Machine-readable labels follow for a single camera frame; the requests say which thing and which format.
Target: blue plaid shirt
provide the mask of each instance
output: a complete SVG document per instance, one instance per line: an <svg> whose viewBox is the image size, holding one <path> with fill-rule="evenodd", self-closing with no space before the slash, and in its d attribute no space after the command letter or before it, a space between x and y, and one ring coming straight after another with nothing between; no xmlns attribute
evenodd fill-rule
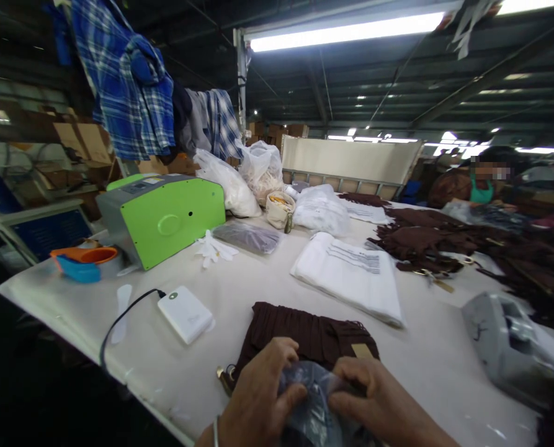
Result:
<svg viewBox="0 0 554 447"><path fill-rule="evenodd" d="M232 156L242 159L241 132L235 117L231 99L225 90L213 89L198 92L206 101L211 152L221 160Z"/></svg>
<svg viewBox="0 0 554 447"><path fill-rule="evenodd" d="M108 131L115 154L124 160L168 155L176 145L173 80L161 52L134 33L113 0L74 0L72 26L96 89L93 119Z"/></svg>

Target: green and gray machine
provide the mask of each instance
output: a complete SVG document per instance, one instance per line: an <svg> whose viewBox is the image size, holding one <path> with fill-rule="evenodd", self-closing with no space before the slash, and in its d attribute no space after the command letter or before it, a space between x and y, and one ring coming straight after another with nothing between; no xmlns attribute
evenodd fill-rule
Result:
<svg viewBox="0 0 554 447"><path fill-rule="evenodd" d="M144 270L225 223L223 188L180 174L137 179L99 195L97 204L113 243Z"/></svg>

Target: beige pouch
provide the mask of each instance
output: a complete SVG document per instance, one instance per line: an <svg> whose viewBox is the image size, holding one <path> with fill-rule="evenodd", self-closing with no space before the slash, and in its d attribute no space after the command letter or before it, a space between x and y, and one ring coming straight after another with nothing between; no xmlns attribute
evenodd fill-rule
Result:
<svg viewBox="0 0 554 447"><path fill-rule="evenodd" d="M285 210L284 205L279 202L273 202L270 199L271 196L283 199L289 205L290 210ZM288 196L284 192L276 191L266 196L267 219L269 220L269 223L277 230L282 230L283 228L285 228L285 224L287 223L287 214L293 214L294 210L295 200L293 200L291 196Z"/></svg>

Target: metal ceiling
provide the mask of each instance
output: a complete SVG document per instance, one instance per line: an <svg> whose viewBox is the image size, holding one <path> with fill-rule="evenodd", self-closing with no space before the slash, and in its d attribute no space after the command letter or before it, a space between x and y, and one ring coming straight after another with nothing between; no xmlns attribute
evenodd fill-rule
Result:
<svg viewBox="0 0 554 447"><path fill-rule="evenodd" d="M67 89L69 73L56 66L41 3L0 0L0 76ZM175 78L192 88L227 89L234 105L233 27L353 3L359 2L118 0L135 30L162 49ZM507 142L554 146L554 8L484 18L460 61L449 46L455 24L425 37L256 53L248 110L271 122L308 123L316 136L357 127L358 135L387 130L435 140L451 130L484 141L499 127Z"/></svg>

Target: table surface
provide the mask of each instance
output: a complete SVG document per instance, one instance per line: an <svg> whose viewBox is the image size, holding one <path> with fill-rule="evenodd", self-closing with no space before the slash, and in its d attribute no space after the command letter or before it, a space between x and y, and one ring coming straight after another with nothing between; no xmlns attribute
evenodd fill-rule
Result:
<svg viewBox="0 0 554 447"><path fill-rule="evenodd" d="M247 222L270 227L264 217ZM361 246L375 235L374 228L352 219L351 233L340 239ZM126 315L127 334L107 346L105 357L112 375L186 444L228 403L215 371L237 361L257 301L362 322L383 364L462 446L535 444L537 414L488 380L460 313L477 294L500 291L499 283L466 267L452 280L455 292L449 294L428 287L422 276L395 271L407 327L394 329L289 274L310 237L308 230L297 227L269 256L240 250L233 261L220 260L207 270L193 245L147 272L95 284L63 277L48 260L10 278L0 293L98 363L103 337L117 317L120 286L132 285L131 301L152 288L190 289L215 317L209 332L187 346L152 294Z"/></svg>

